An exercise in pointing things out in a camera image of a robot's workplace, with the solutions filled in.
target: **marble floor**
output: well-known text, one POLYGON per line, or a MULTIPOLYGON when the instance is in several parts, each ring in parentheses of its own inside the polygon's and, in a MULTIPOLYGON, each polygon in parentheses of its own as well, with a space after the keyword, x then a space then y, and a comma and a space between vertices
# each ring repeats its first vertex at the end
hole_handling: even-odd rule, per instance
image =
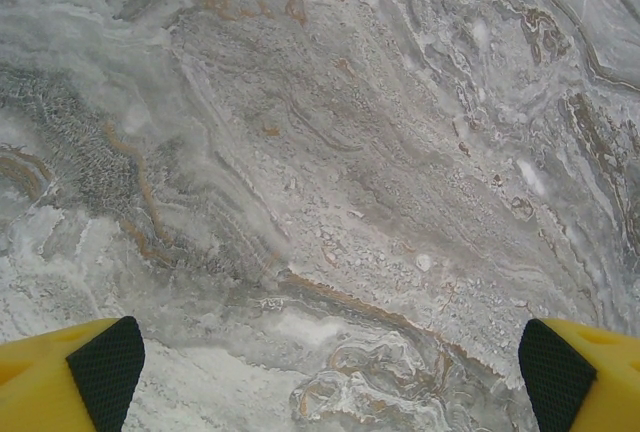
POLYGON ((134 315, 126 431, 537 430, 640 335, 640 0, 0 0, 0 342, 134 315))

